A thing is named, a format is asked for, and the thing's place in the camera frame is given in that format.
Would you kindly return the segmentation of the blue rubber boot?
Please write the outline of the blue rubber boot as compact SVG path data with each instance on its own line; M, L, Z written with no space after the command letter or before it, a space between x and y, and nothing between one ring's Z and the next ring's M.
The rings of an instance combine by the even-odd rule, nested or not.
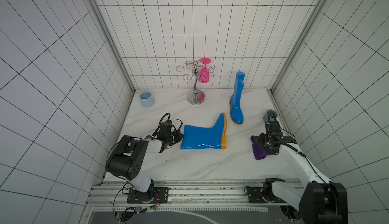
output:
M219 149L227 148L227 117L221 113L211 128L186 125L181 150Z
M238 71L234 84L234 93L230 98L230 116L235 124L243 124L244 115L241 109L240 100L244 89L245 73Z

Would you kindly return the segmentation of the purple cloth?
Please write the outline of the purple cloth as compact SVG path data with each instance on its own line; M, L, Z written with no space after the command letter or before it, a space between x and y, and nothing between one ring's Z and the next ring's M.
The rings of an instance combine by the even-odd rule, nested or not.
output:
M251 136L250 140L252 142L252 150L256 160L262 160L271 155L262 148L262 143L265 141L265 135Z

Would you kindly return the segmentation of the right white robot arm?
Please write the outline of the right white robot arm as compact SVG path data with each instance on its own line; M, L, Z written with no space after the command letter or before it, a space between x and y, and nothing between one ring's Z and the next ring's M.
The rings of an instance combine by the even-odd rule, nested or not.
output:
M347 191L322 174L304 154L295 139L283 135L278 121L268 121L257 144L271 155L280 155L300 179L297 189L280 178L267 178L262 197L267 203L278 199L295 208L306 224L346 224L348 222Z

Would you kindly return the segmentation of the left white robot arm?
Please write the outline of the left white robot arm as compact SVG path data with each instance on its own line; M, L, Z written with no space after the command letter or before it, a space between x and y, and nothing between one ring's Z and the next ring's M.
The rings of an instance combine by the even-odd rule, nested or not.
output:
M146 138L124 135L108 154L105 169L113 176L123 179L132 187L137 199L151 201L155 196L154 181L141 171L146 154L163 153L183 140L181 128L175 127L172 120L159 124L155 132Z

